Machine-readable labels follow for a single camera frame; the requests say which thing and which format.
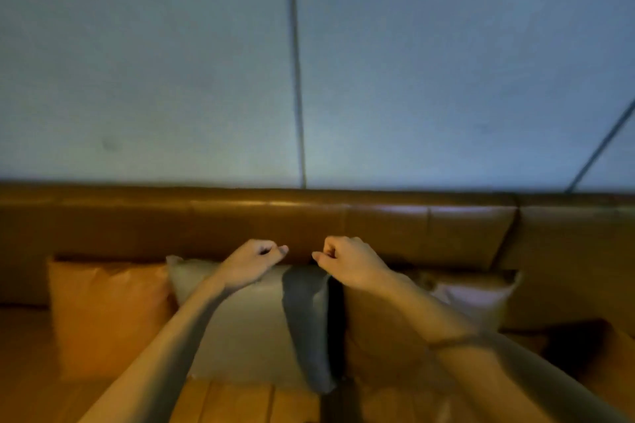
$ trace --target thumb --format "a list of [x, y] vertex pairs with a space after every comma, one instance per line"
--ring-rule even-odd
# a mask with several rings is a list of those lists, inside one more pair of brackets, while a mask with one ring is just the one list
[[271, 266], [273, 266], [274, 264], [277, 264], [280, 261], [282, 261], [282, 259], [284, 259], [284, 256], [286, 256], [288, 252], [289, 252], [288, 246], [276, 246], [275, 248], [272, 248], [271, 251], [269, 251], [263, 257], [267, 259], [267, 262]]
[[332, 274], [333, 265], [335, 264], [334, 258], [320, 251], [313, 251], [311, 255], [313, 256], [313, 259], [316, 260], [319, 267], [324, 269], [327, 273]]

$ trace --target concrete wall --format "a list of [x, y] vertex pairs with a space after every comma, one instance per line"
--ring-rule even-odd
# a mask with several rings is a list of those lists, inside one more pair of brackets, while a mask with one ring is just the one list
[[1, 0], [0, 178], [630, 191], [633, 20], [635, 0]]

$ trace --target person's left hand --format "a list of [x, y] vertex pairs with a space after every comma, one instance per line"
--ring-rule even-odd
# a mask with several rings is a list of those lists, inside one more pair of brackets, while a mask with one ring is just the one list
[[237, 291], [257, 281], [288, 252], [287, 246], [278, 246], [273, 241], [249, 240], [221, 263], [214, 278], [226, 290]]

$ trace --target bare skin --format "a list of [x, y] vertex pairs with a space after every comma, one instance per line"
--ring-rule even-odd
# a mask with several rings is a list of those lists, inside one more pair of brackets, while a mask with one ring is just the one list
[[[328, 237], [313, 258], [345, 286], [393, 305], [434, 348], [441, 364], [489, 422], [629, 420], [542, 358], [497, 333], [480, 331], [463, 315], [391, 271], [359, 238]], [[443, 342], [454, 342], [443, 347]]]
[[229, 295], [257, 281], [287, 252], [286, 246], [273, 241], [250, 240], [240, 246], [196, 288], [80, 423], [169, 421], [214, 310]]

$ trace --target person's left arm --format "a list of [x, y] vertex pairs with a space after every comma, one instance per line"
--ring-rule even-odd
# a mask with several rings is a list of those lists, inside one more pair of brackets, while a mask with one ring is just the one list
[[157, 337], [79, 423], [161, 423], [170, 419], [205, 328], [230, 294], [258, 280], [286, 246], [250, 240], [205, 279]]

